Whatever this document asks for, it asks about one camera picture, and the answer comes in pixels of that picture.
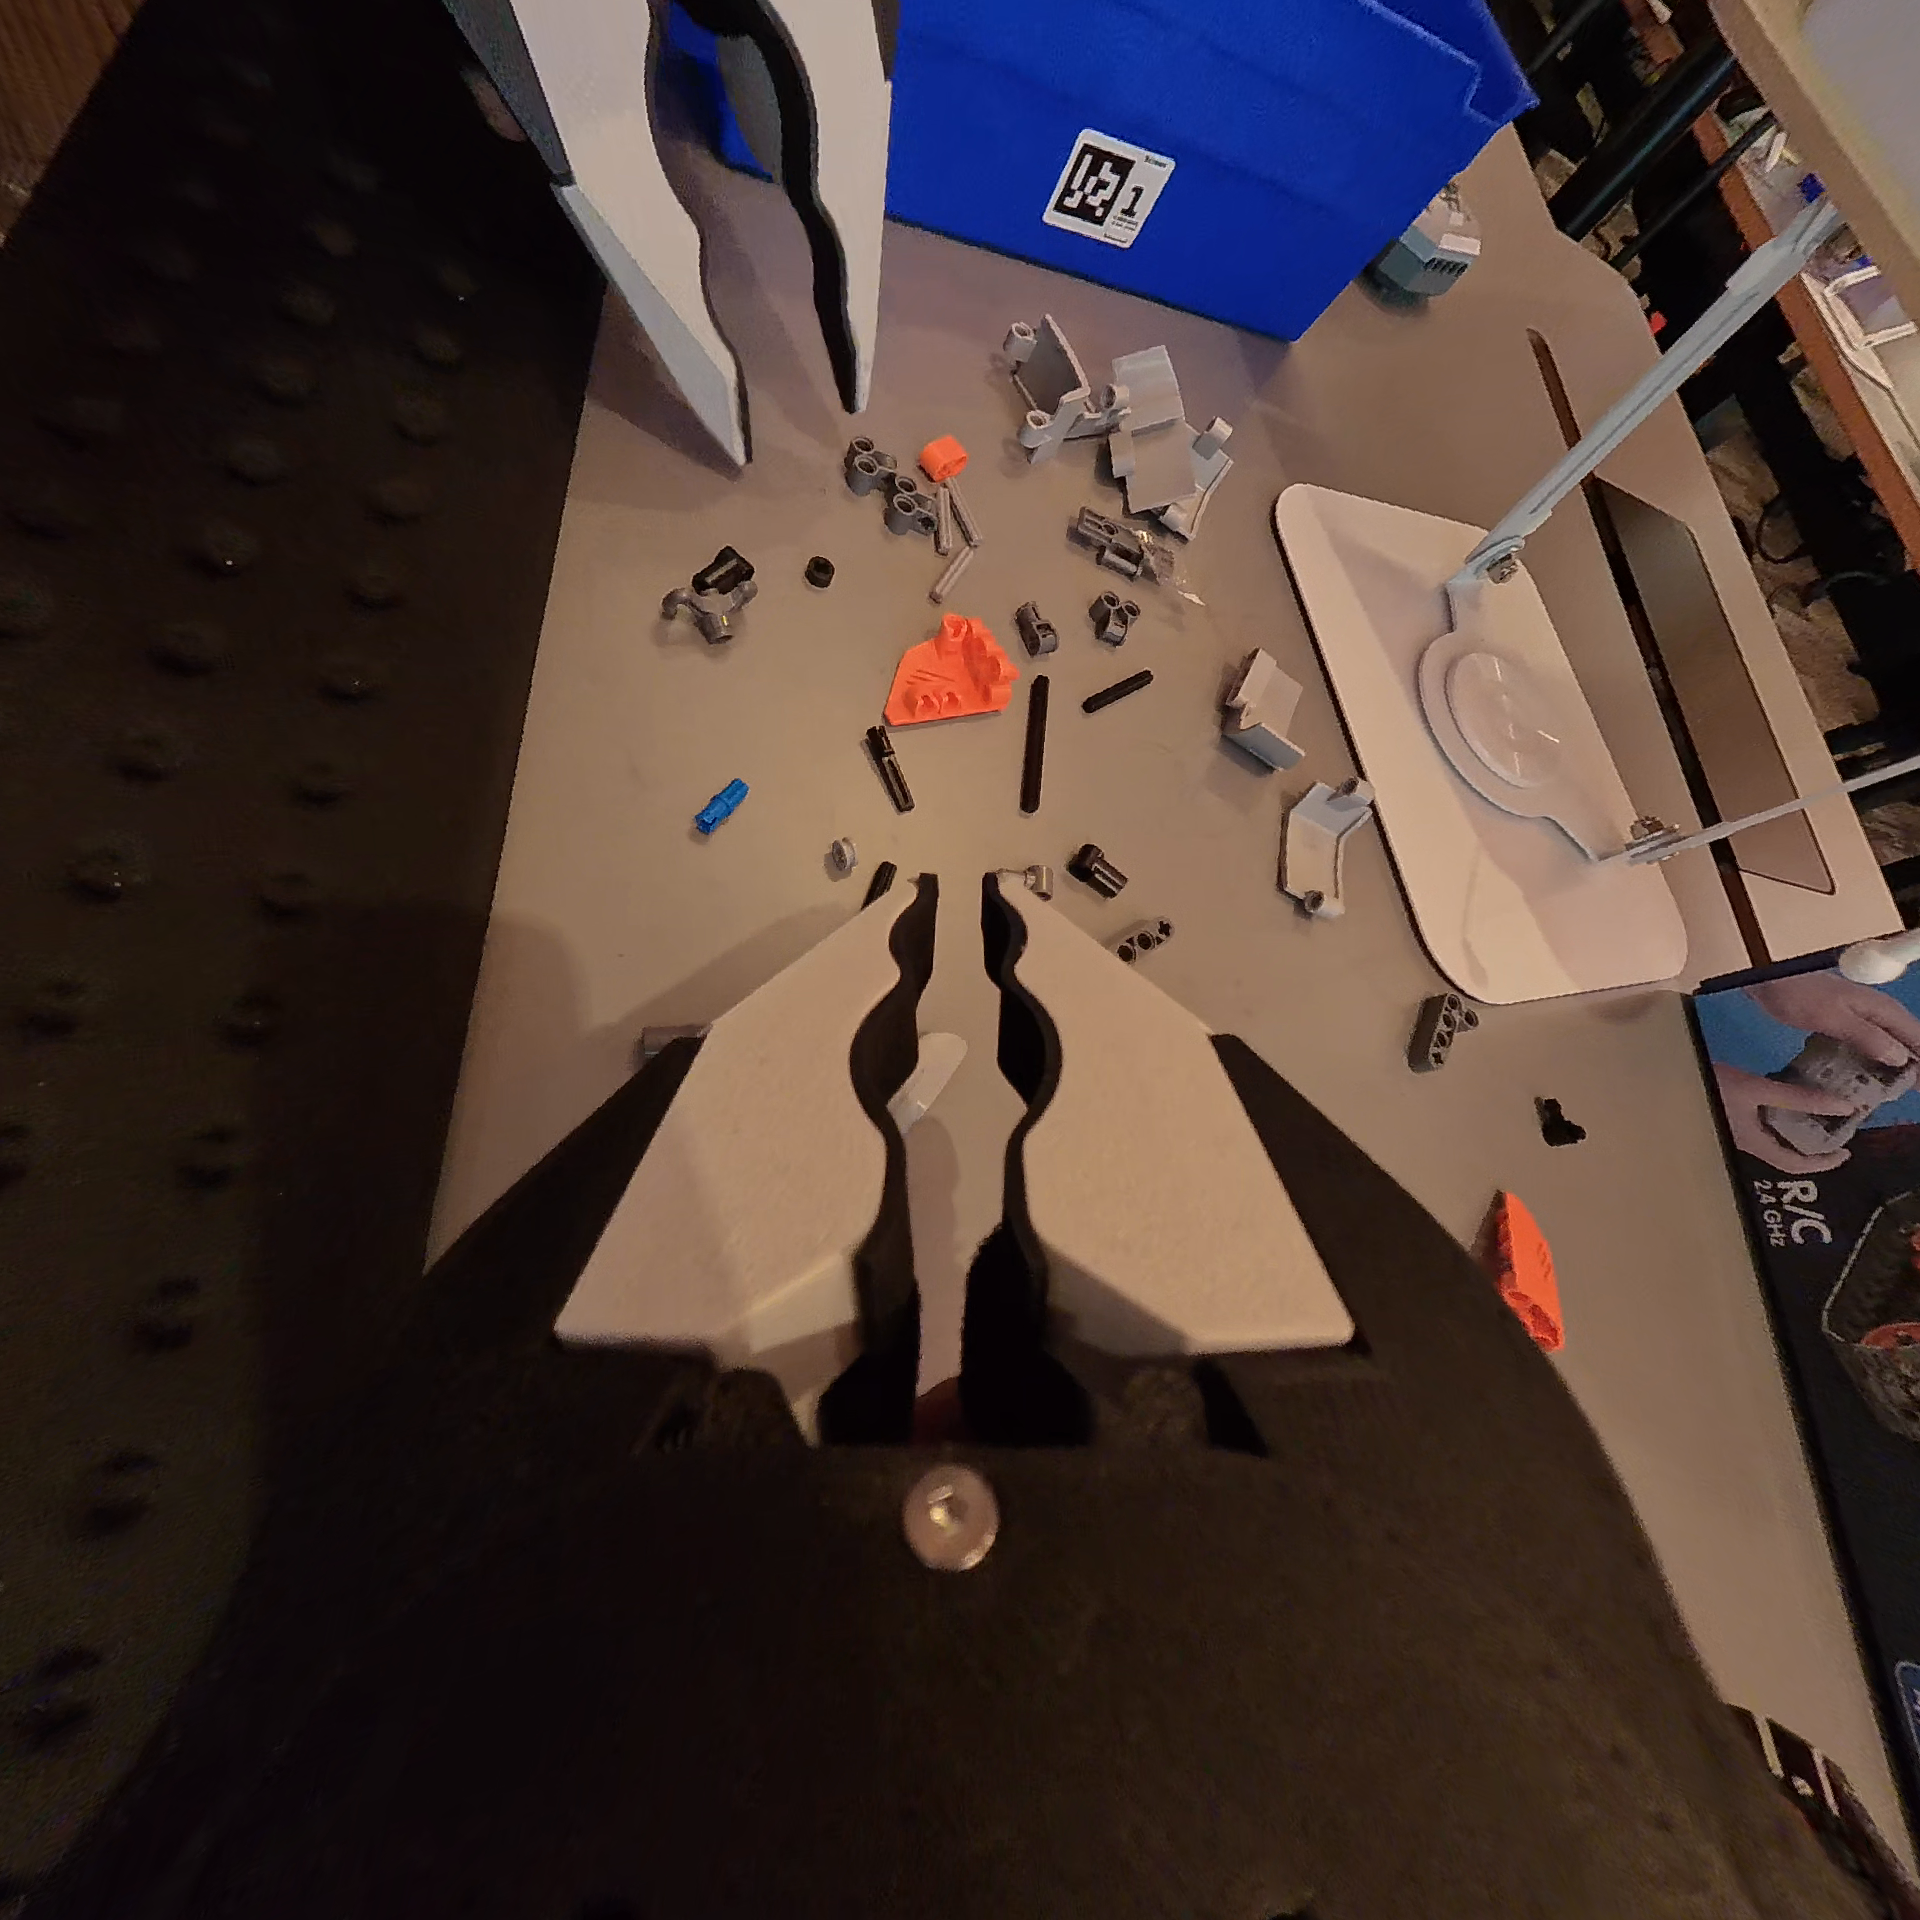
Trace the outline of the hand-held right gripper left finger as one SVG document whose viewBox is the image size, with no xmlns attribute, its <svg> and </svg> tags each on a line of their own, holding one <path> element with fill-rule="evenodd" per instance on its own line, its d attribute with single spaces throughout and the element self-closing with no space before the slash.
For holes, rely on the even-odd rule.
<svg viewBox="0 0 1920 1920">
<path fill-rule="evenodd" d="M 897 879 L 717 1018 L 559 1309 L 577 1349 L 698 1353 L 790 1399 L 909 1418 L 920 1364 L 904 1140 L 934 878 Z"/>
</svg>

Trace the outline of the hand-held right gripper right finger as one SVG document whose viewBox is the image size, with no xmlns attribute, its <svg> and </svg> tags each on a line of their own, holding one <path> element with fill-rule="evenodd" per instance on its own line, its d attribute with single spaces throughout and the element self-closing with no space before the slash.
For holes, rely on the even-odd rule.
<svg viewBox="0 0 1920 1920">
<path fill-rule="evenodd" d="M 979 883 L 979 941 L 1022 1110 L 976 1251 L 976 1418 L 1089 1419 L 1135 1364 L 1350 1346 L 1222 1037 L 1017 879 Z"/>
</svg>

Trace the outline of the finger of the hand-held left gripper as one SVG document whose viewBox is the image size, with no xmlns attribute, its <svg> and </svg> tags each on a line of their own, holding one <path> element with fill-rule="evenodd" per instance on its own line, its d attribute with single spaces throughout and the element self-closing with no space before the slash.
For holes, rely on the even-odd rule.
<svg viewBox="0 0 1920 1920">
<path fill-rule="evenodd" d="M 799 217 L 810 300 L 846 413 L 865 410 L 879 314 L 879 239 L 888 171 L 896 5 L 690 3 L 690 20 L 741 42 L 762 71 L 769 109 L 726 84 L 736 122 L 777 138 L 762 162 Z"/>
<path fill-rule="evenodd" d="M 709 439 L 742 466 L 747 402 L 712 321 L 697 223 L 657 150 L 646 3 L 455 3 L 450 18 Z"/>
</svg>

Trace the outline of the blue plastic bin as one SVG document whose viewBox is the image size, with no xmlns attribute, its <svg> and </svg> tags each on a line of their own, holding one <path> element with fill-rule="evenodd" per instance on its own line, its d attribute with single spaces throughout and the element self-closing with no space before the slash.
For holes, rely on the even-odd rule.
<svg viewBox="0 0 1920 1920">
<path fill-rule="evenodd" d="M 666 33 L 766 171 L 752 47 Z M 893 221 L 1287 343 L 1536 106 L 1479 3 L 896 5 L 890 89 Z"/>
</svg>

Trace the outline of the orange triangular panel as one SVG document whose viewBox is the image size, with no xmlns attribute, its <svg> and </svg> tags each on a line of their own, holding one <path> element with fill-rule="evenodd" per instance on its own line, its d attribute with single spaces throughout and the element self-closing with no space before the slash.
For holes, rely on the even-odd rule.
<svg viewBox="0 0 1920 1920">
<path fill-rule="evenodd" d="M 1565 1349 L 1565 1316 L 1550 1242 L 1526 1205 L 1510 1190 L 1494 1199 L 1494 1285 L 1544 1353 Z"/>
<path fill-rule="evenodd" d="M 939 628 L 904 649 L 885 700 L 888 729 L 1003 713 L 1019 679 L 985 622 L 946 612 Z"/>
</svg>

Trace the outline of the white book stand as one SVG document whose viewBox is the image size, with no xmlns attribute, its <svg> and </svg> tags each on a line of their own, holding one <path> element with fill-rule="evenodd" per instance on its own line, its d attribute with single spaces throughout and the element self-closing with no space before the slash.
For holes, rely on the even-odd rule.
<svg viewBox="0 0 1920 1920">
<path fill-rule="evenodd" d="M 1839 229 L 1813 198 L 1493 529 L 1294 485 L 1275 532 L 1407 917 L 1515 1006 L 1897 927 L 1682 383 Z"/>
</svg>

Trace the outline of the small grey blue device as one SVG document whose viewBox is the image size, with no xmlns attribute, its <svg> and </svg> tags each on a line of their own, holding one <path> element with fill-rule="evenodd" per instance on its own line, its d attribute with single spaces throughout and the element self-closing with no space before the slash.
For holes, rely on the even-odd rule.
<svg viewBox="0 0 1920 1920">
<path fill-rule="evenodd" d="M 1481 229 L 1453 179 L 1383 247 L 1366 276 L 1383 297 L 1417 305 L 1453 289 L 1479 259 Z"/>
</svg>

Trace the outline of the robot kit box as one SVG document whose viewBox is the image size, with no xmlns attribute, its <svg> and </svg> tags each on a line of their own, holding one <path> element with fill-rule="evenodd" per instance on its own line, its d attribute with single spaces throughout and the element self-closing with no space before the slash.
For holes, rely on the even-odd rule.
<svg viewBox="0 0 1920 1920">
<path fill-rule="evenodd" d="M 1826 967 L 1688 1001 L 1762 1291 L 1875 1678 L 1915 1700 L 1915 972 Z"/>
</svg>

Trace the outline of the light grey bracket piece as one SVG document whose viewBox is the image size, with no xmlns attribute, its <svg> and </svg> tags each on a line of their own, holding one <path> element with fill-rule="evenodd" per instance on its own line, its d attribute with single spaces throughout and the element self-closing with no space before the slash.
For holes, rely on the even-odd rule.
<svg viewBox="0 0 1920 1920">
<path fill-rule="evenodd" d="M 1343 917 L 1341 855 L 1349 836 L 1373 821 L 1376 794 L 1361 777 L 1311 785 L 1288 810 L 1282 828 L 1280 890 L 1306 917 Z"/>
<path fill-rule="evenodd" d="M 1291 738 L 1305 687 L 1262 647 L 1248 651 L 1221 695 L 1218 738 L 1269 773 L 1305 758 Z"/>
</svg>

